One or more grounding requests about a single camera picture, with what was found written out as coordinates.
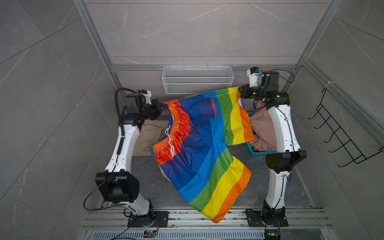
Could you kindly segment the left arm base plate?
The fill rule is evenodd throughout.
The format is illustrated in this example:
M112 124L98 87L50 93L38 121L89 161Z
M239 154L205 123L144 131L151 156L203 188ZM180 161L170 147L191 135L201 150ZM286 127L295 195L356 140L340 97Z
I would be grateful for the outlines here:
M167 211L155 211L148 213L147 215L134 215L130 213L128 216L128 227L130 228L149 228L160 227L166 228L169 221L169 212Z

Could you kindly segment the rainbow striped shorts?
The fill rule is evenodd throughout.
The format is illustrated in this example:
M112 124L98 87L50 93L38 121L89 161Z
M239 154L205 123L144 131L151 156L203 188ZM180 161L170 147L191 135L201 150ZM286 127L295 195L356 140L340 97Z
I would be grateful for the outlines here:
M181 197L220 222L246 188L251 171L229 147L254 140L238 88L166 102L170 121L152 155Z

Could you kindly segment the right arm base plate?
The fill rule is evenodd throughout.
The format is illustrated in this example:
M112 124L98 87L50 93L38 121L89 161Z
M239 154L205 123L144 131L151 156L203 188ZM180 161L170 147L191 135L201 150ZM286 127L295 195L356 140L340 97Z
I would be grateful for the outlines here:
M288 227L289 223L285 215L285 208L261 211L245 210L249 227Z

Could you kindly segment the beige shorts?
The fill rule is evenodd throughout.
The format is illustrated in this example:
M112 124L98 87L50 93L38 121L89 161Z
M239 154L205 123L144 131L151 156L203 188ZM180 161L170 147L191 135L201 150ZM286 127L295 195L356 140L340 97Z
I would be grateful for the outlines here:
M168 121L158 120L145 121L136 141L133 156L151 156L152 147L162 140L168 123Z

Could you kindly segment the teal plastic basket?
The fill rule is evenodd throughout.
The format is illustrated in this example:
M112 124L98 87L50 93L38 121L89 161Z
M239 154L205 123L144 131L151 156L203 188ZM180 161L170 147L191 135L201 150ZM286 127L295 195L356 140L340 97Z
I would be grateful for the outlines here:
M261 156L261 155L266 155L266 154L270 154L270 153L276 153L277 151L272 151L272 152L255 152L252 148L251 148L251 143L253 142L248 142L247 144L247 148L248 148L248 151L250 153L251 156Z

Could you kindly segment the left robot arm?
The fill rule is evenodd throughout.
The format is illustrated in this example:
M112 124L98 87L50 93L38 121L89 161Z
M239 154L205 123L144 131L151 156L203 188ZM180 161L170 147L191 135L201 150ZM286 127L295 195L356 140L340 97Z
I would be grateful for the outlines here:
M118 138L105 170L96 173L95 182L104 201L124 206L133 215L151 218L153 206L140 194L140 183L131 173L134 148L146 119L155 120L163 112L158 100L118 111Z

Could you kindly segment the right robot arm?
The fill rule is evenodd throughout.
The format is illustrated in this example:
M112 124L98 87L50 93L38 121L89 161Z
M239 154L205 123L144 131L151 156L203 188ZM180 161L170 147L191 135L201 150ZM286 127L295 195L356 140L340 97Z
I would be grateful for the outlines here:
M261 222L267 227L287 226L285 192L293 167L307 157L295 135L291 103L287 92L267 92L264 87L244 85L238 89L242 99L265 103L277 139L277 152L266 155L270 171L269 190L261 211Z

